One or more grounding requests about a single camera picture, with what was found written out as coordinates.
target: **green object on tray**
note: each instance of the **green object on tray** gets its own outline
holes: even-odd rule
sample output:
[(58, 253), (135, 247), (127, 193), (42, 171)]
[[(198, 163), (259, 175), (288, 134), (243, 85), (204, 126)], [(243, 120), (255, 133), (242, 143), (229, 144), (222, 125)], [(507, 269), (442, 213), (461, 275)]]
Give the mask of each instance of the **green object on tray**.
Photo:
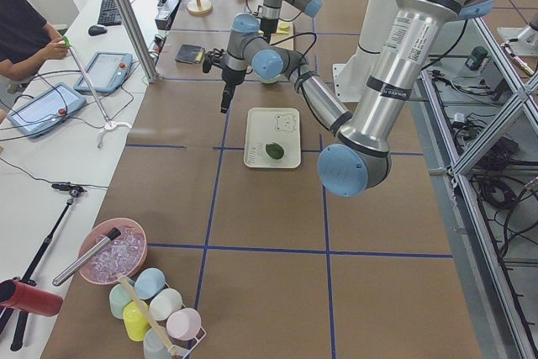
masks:
[(284, 149), (275, 142), (266, 144), (266, 153), (275, 160), (280, 160), (284, 157)]

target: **red cylinder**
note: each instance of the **red cylinder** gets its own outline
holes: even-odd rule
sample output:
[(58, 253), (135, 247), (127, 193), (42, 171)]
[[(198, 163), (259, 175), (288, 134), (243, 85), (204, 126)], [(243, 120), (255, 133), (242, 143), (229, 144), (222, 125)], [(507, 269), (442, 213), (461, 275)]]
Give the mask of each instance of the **red cylinder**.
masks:
[(50, 317), (58, 314), (63, 298), (9, 279), (0, 283), (0, 305)]

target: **black keyboard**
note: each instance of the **black keyboard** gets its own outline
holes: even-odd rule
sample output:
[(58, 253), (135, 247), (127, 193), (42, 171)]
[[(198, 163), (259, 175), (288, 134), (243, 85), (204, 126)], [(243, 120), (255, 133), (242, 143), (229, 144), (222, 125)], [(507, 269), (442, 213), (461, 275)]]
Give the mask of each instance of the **black keyboard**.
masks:
[(116, 7), (114, 0), (102, 0), (101, 9), (99, 10), (98, 24), (101, 25), (120, 25), (121, 15)]

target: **wooden disc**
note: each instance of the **wooden disc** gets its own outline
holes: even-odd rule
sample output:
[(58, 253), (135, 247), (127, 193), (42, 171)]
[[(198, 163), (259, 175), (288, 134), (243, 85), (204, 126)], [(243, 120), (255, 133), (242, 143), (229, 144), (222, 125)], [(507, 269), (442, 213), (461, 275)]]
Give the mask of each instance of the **wooden disc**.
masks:
[(191, 0), (187, 4), (187, 10), (193, 16), (203, 16), (209, 13), (213, 9), (213, 4), (209, 0), (200, 0), (200, 7), (196, 0)]

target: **computer mouse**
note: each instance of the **computer mouse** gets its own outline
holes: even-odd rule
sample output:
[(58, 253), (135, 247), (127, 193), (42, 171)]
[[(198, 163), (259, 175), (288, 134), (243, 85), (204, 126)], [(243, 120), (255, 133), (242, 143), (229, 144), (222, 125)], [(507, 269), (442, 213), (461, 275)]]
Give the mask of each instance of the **computer mouse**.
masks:
[(108, 29), (101, 24), (93, 25), (89, 29), (87, 29), (87, 33), (90, 34), (92, 37), (100, 34), (105, 34), (107, 31)]

